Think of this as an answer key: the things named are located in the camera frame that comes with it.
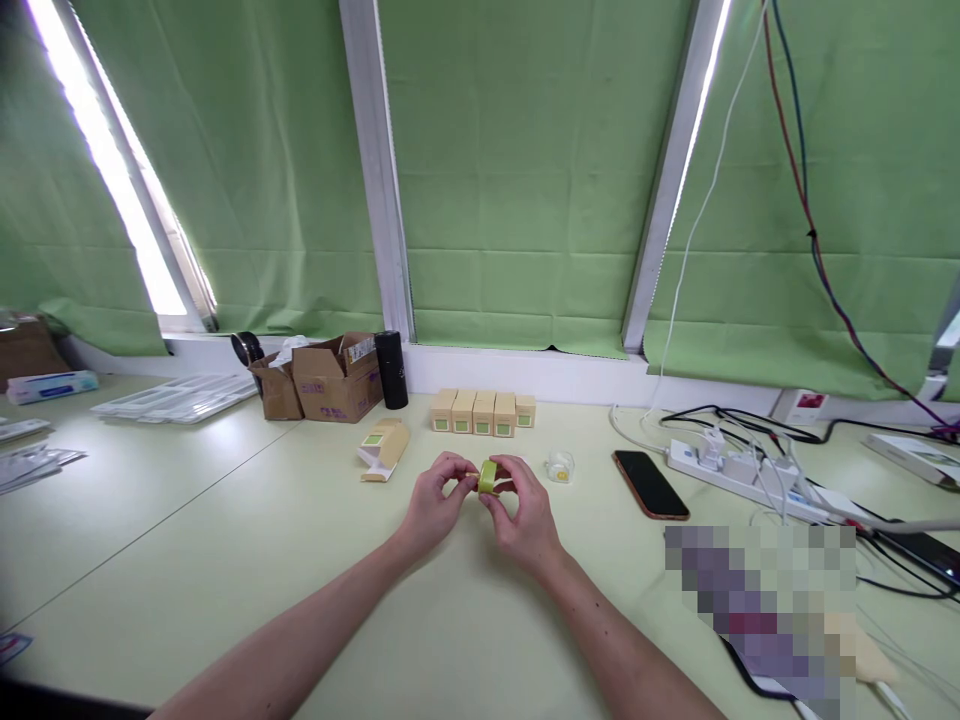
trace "green curtain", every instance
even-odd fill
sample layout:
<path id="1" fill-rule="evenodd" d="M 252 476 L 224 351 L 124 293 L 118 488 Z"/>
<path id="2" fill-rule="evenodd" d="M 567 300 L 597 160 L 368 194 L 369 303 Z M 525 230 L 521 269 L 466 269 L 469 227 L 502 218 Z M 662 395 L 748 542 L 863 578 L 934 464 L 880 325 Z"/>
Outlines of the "green curtain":
<path id="1" fill-rule="evenodd" d="M 383 327 L 337 0 L 75 0 L 220 329 Z"/>
<path id="2" fill-rule="evenodd" d="M 380 1 L 420 342 L 624 357 L 689 10 Z"/>
<path id="3" fill-rule="evenodd" d="M 0 10 L 0 307 L 162 355 L 137 258 L 26 3 Z"/>
<path id="4" fill-rule="evenodd" d="M 644 348 L 663 356 L 683 247 L 759 19 L 734 3 Z M 960 3 L 780 0 L 804 108 L 810 204 L 837 297 L 871 355 L 917 391 L 960 269 Z M 793 106 L 772 13 L 785 110 Z M 821 288 L 781 139 L 763 39 L 733 112 L 719 182 L 694 237 L 670 375 L 898 394 L 853 348 Z"/>

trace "light green table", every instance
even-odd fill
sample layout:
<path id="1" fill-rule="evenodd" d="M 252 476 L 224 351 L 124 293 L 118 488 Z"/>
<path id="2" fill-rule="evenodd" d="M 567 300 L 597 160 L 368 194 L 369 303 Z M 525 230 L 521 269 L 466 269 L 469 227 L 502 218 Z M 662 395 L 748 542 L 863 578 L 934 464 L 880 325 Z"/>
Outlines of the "light green table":
<path id="1" fill-rule="evenodd" d="M 49 420 L 52 431 L 0 445 L 36 442 L 89 456 L 38 483 L 0 496 L 0 627 L 20 622 L 190 502 L 295 423 L 263 422 L 255 402 L 196 426 L 105 422 L 94 405 L 165 382 L 100 378 L 100 390 L 15 407 L 11 422 Z"/>
<path id="2" fill-rule="evenodd" d="M 562 449 L 574 455 L 577 469 L 569 486 L 547 483 L 554 514 L 564 544 L 601 589 L 729 717 L 796 717 L 789 704 L 753 695 L 714 633 L 664 589 L 664 524 L 642 514 L 617 472 L 611 453 L 627 443 L 609 427 L 606 408 L 541 404 L 534 430 L 501 440 L 430 432 L 428 404 L 428 397 L 412 396 L 404 410 L 381 405 L 358 425 L 302 422 L 273 430 L 280 434 L 292 425 L 22 623 L 17 630 L 36 640 L 10 670 L 31 682 L 156 706 L 246 634 L 388 537 L 417 473 L 440 451 L 454 450 L 475 462 L 514 452 L 537 465 L 548 450 Z M 365 466 L 356 446 L 377 419 L 391 416 L 411 428 L 410 446 L 389 483 L 360 483 Z M 221 422 L 226 418 L 205 427 L 215 433 Z M 273 427 L 254 425 L 251 433 Z M 136 428 L 130 447 L 155 442 L 151 433 L 157 431 L 190 438 L 185 428 Z M 875 456 L 859 444 L 860 435 L 844 430 L 824 448 L 804 448 L 809 474 L 881 513 L 960 515 L 960 498 Z M 91 433 L 88 440 L 82 449 L 97 452 L 98 436 Z M 211 462 L 188 460 L 169 448 L 154 456 L 149 472 L 155 482 L 160 477 L 187 482 L 198 465 Z M 209 454 L 216 453 L 211 447 Z M 542 469 L 535 469 L 543 477 Z M 698 524 L 746 524 L 756 508 L 693 478 L 666 474 Z M 69 468 L 64 476 L 71 477 Z M 34 540 L 44 542 L 39 533 Z M 20 572 L 30 577 L 26 566 Z M 42 568 L 34 572 L 47 574 Z M 956 677 L 960 606 L 867 587 L 857 594 L 918 660 Z M 921 644 L 921 637 L 930 642 Z M 917 720 L 955 712 L 908 673 L 897 690 Z M 892 717 L 869 689 L 861 688 L 859 699 L 861 717 Z M 556 612 L 500 556 L 487 511 L 474 499 L 468 499 L 435 557 L 384 599 L 300 713 L 304 718 L 603 716 Z"/>

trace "opened box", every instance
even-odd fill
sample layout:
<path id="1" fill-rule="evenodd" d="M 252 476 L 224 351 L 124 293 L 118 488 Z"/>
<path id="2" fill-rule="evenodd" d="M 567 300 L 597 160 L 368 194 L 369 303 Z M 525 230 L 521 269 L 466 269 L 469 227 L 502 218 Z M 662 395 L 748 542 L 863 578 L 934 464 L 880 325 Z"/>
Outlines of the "opened box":
<path id="1" fill-rule="evenodd" d="M 308 420 L 355 423 L 383 399 L 371 333 L 345 333 L 293 351 L 293 382 Z"/>

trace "black cylinder container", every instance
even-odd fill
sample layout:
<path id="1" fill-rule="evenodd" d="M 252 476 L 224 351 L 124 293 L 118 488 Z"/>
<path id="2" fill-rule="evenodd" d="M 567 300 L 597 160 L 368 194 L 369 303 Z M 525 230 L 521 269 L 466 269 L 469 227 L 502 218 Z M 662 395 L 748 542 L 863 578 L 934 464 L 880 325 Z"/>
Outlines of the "black cylinder container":
<path id="1" fill-rule="evenodd" d="M 380 363 L 380 382 L 383 385 L 383 404 L 387 410 L 407 406 L 407 378 L 403 374 L 403 352 L 400 333 L 395 330 L 377 333 L 377 362 Z"/>

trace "phone case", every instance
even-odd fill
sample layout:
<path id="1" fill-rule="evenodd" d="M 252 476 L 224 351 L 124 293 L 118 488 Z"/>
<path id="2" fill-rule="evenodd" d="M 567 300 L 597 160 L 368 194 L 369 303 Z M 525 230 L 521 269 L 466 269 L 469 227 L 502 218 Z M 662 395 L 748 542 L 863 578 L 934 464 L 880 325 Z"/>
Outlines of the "phone case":
<path id="1" fill-rule="evenodd" d="M 678 520 L 684 521 L 690 519 L 690 511 L 687 510 L 686 515 L 661 515 L 659 513 L 650 512 L 650 509 L 643 504 L 643 498 L 640 497 L 640 493 L 637 492 L 637 489 L 633 486 L 633 483 L 630 482 L 630 476 L 627 475 L 627 471 L 623 469 L 623 465 L 620 464 L 620 458 L 614 454 L 613 461 L 617 464 L 617 467 L 620 468 L 620 474 L 623 476 L 623 479 L 627 481 L 627 487 L 630 488 L 630 492 L 633 493 L 633 496 L 637 499 L 637 504 L 640 505 L 640 509 L 643 510 L 643 514 L 654 520 Z"/>

